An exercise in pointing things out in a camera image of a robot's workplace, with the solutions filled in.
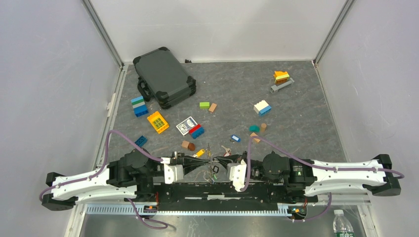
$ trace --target wall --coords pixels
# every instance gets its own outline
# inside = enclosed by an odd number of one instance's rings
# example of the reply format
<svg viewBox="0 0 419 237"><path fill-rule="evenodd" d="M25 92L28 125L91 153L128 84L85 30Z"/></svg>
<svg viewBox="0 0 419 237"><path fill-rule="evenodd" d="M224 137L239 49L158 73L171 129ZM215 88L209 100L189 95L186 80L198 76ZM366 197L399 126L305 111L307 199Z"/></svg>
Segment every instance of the wall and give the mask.
<svg viewBox="0 0 419 237"><path fill-rule="evenodd" d="M122 60L313 59L345 0L91 0Z"/></svg>
<svg viewBox="0 0 419 237"><path fill-rule="evenodd" d="M63 236L38 195L91 169L119 68L78 0L3 0L0 22L0 233Z"/></svg>
<svg viewBox="0 0 419 237"><path fill-rule="evenodd" d="M414 0L356 1L319 64L348 158L387 153L406 175L400 196L372 200L382 237L419 231L418 9Z"/></svg>

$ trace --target green bottle label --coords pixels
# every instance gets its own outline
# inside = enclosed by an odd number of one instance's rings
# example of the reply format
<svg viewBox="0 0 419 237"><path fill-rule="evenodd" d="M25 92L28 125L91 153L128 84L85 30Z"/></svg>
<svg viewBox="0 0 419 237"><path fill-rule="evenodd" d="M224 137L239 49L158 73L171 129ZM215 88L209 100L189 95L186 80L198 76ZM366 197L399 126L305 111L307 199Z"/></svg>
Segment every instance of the green bottle label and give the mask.
<svg viewBox="0 0 419 237"><path fill-rule="evenodd" d="M353 232L337 232L336 237L355 237Z"/></svg>

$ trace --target water bottle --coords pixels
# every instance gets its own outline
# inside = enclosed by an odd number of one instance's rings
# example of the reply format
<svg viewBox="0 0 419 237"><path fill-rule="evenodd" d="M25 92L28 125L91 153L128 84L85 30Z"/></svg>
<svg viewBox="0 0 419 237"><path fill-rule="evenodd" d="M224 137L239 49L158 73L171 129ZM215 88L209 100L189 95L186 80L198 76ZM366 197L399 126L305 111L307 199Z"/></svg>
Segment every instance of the water bottle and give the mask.
<svg viewBox="0 0 419 237"><path fill-rule="evenodd" d="M333 231L335 232L336 237L355 237L352 225L343 215L343 210L335 210Z"/></svg>

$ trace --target suitcase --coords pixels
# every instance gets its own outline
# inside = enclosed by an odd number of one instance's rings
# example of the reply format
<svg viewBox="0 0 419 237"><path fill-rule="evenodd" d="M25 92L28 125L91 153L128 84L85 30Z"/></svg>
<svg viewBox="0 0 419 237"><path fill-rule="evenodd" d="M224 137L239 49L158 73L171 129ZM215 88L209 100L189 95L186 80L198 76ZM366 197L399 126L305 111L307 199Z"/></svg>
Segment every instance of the suitcase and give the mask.
<svg viewBox="0 0 419 237"><path fill-rule="evenodd" d="M139 75L138 91L145 101L156 98L162 109L168 109L196 92L196 80L166 47L136 57L133 63Z"/></svg>

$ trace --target gray tile floor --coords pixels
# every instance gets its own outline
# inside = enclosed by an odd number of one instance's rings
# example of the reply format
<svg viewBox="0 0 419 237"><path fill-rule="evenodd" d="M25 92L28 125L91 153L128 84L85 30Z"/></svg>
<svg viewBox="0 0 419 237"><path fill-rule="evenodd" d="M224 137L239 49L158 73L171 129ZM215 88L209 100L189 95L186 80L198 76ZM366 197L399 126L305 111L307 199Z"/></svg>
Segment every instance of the gray tile floor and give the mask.
<svg viewBox="0 0 419 237"><path fill-rule="evenodd" d="M140 94L136 88L138 76L133 66L128 68L114 129L122 131L132 140L141 135L145 136L148 142L144 148L155 156L169 156L172 151L182 151L180 144L183 140L193 141L197 149L206 148L210 143L212 153L222 155L224 150L221 145L231 148L235 154L241 154L247 146L249 126L266 123L268 128L262 135L300 158L344 161L336 129L311 62L192 63L183 66L197 80L197 93L168 110L161 110L155 100L147 103L151 113L160 111L170 124L169 129L157 134L146 116L135 117L130 100ZM288 71L295 83L272 95L269 88L273 84L275 70ZM253 110L253 105L261 100L266 100L272 107L272 111L263 117L259 117ZM199 109L199 102L203 101L218 104L213 114ZM205 133L196 140L189 135L183 137L175 127L189 116L205 129ZM231 143L231 134L240 136L242 142ZM272 151L262 142L253 145L252 149L252 159L258 160L262 160ZM112 136L109 159L118 160L131 150L132 147L123 139ZM320 213L322 208L311 208L309 216ZM356 207L346 208L351 210L348 212L348 218L351 219L357 236L365 236ZM334 236L333 218L332 211L313 222L298 224L271 217L155 218L174 225L174 232L173 228L163 231L150 230L136 221L134 215L88 215L84 220L81 236L328 237Z"/></svg>

